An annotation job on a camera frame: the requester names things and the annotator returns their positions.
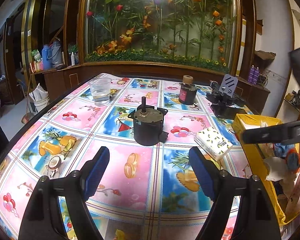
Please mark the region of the colourful patterned tablecloth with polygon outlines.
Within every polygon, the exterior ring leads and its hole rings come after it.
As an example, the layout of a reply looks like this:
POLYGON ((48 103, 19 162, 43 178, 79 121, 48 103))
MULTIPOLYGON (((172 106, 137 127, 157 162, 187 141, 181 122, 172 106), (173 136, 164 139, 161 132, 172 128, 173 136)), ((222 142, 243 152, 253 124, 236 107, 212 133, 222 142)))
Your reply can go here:
POLYGON ((191 168, 195 135, 211 128, 232 143, 217 166, 248 178, 250 164, 232 128, 216 117, 199 86, 190 106, 178 100, 179 82, 110 77, 111 98, 97 106, 85 83, 47 111, 12 144, 0 164, 0 227, 17 239, 21 220, 41 176, 57 179, 80 169, 100 147, 110 160, 95 194, 87 201, 104 239, 193 239, 211 209, 191 168), (166 110, 166 142, 142 146, 129 114, 141 104, 166 110))

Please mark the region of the blue thermos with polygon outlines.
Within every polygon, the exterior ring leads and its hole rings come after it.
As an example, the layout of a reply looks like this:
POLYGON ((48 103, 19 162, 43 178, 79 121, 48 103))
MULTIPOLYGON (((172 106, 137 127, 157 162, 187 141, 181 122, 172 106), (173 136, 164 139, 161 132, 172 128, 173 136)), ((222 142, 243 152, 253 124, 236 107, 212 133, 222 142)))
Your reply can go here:
POLYGON ((45 44, 42 49, 43 70, 52 68, 52 50, 48 44, 45 44))

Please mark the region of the grey thermos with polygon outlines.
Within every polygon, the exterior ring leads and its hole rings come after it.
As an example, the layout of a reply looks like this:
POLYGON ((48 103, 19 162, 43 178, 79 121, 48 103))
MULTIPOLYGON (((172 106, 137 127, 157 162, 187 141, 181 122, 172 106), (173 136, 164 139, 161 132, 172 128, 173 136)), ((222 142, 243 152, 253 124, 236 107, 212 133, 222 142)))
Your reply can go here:
POLYGON ((51 63, 53 68, 63 64, 62 60, 62 48, 58 39, 54 40, 51 46, 52 57, 51 63))

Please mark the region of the flower display glass cabinet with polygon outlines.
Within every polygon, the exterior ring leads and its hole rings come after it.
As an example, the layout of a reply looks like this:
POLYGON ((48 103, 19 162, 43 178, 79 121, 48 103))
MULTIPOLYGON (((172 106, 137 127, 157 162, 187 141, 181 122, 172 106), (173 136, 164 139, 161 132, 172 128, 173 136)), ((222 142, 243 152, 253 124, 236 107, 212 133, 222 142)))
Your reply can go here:
POLYGON ((66 0, 64 45, 81 64, 157 62, 239 74, 255 0, 66 0))

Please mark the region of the blue cloth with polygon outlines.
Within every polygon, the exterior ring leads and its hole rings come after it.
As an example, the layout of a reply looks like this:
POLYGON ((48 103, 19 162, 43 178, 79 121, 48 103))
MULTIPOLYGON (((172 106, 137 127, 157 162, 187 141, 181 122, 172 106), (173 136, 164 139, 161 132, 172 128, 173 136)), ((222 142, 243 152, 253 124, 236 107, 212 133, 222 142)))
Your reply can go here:
POLYGON ((300 169, 300 154, 296 150, 294 144, 284 145, 282 143, 276 143, 273 145, 274 155, 286 161, 288 170, 293 173, 297 173, 300 169))

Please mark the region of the yellow cardboard box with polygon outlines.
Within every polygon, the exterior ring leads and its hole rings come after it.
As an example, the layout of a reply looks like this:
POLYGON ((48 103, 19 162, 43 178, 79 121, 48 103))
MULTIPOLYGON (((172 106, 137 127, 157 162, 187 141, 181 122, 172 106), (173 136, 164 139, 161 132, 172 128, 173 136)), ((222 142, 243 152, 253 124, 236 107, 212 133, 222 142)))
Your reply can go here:
POLYGON ((237 114, 232 127, 239 138, 239 142, 243 148, 252 174, 256 174, 261 178, 275 210, 278 223, 280 226, 284 226, 296 219, 300 214, 300 172, 296 174, 293 186, 290 187, 292 191, 288 196, 287 205, 280 204, 277 199, 274 184, 271 181, 266 180, 268 169, 264 163, 262 151, 257 144, 246 144, 242 139, 242 134, 246 129, 259 128, 262 123, 265 123, 268 126, 275 126, 282 124, 282 121, 278 118, 268 116, 237 114))

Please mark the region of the clear plastic cup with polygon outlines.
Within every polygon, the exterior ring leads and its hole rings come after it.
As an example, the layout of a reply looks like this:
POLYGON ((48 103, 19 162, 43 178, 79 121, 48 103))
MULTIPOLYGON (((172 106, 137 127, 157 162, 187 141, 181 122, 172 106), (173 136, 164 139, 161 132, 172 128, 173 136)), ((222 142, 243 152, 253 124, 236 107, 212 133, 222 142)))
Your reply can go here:
POLYGON ((97 106, 104 106, 110 102, 110 84, 108 77, 93 78, 89 81, 91 96, 97 106))

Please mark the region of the white spray bottle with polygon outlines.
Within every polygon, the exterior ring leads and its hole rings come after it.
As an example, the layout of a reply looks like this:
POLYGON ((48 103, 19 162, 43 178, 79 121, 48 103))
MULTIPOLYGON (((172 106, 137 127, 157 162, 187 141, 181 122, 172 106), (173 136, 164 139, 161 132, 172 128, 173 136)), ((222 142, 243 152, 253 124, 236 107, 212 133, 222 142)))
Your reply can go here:
POLYGON ((76 64, 76 61, 75 61, 75 54, 72 52, 71 53, 71 65, 74 66, 76 64))

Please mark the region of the dark jar with cork lid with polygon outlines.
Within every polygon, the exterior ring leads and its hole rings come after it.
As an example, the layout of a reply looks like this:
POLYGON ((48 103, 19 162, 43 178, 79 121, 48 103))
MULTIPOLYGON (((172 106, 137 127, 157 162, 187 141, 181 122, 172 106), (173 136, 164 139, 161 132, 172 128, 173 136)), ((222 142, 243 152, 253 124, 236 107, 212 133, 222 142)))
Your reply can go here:
POLYGON ((193 77, 184 75, 180 83, 179 101, 184 105, 194 104, 198 88, 193 84, 193 77))

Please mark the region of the black phone stand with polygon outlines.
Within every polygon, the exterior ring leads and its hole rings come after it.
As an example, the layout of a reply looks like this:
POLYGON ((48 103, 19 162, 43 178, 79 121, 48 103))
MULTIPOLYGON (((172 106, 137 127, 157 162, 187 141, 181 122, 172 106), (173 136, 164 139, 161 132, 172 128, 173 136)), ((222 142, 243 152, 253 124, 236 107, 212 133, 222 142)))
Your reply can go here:
POLYGON ((225 74, 222 83, 210 82, 212 91, 206 93, 210 108, 219 119, 234 120, 237 114, 247 114, 243 109, 245 100, 235 93, 238 79, 230 74, 225 74))

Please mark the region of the purple bottles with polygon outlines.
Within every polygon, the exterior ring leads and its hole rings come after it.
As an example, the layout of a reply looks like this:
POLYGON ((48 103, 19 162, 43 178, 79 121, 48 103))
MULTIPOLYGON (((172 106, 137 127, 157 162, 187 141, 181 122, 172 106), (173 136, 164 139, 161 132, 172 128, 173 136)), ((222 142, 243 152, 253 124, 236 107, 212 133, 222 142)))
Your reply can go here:
POLYGON ((257 84, 259 75, 260 75, 259 68, 252 65, 249 70, 248 82, 253 85, 257 84))

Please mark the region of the white towel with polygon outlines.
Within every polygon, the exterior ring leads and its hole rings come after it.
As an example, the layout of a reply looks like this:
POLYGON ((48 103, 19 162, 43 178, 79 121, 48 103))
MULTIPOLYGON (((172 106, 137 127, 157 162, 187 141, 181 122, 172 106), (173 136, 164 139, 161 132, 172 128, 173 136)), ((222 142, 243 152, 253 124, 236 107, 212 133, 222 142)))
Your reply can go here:
POLYGON ((268 157, 263 160, 263 163, 267 169, 266 180, 268 181, 294 181, 296 174, 288 169, 285 160, 279 157, 268 157))

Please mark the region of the tissue pack lemon print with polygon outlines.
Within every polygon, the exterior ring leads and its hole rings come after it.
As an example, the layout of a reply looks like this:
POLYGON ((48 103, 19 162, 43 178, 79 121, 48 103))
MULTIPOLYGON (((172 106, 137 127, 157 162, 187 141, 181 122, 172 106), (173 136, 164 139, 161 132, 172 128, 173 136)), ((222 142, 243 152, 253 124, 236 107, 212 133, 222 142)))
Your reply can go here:
POLYGON ((214 161, 221 160, 233 147, 221 132, 212 127, 198 131, 194 140, 214 161))

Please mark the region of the white bucket with papers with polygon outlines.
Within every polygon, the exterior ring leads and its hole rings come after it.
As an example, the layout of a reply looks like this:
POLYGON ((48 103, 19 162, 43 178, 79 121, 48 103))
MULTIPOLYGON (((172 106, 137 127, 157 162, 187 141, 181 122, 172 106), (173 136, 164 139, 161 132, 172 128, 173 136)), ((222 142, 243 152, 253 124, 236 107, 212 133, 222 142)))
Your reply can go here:
POLYGON ((29 92, 29 96, 34 103, 37 113, 50 103, 48 92, 40 84, 32 92, 29 92))

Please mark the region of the black electric motor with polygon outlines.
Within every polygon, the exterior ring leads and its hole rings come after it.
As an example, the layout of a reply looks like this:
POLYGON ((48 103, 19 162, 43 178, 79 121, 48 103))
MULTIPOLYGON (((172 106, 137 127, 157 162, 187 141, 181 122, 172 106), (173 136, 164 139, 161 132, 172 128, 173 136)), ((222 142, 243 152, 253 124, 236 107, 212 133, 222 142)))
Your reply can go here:
POLYGON ((159 142, 165 143, 168 132, 164 131, 164 118, 168 110, 147 105, 146 97, 141 98, 141 105, 129 113, 133 120, 135 141, 142 146, 154 146, 159 142))

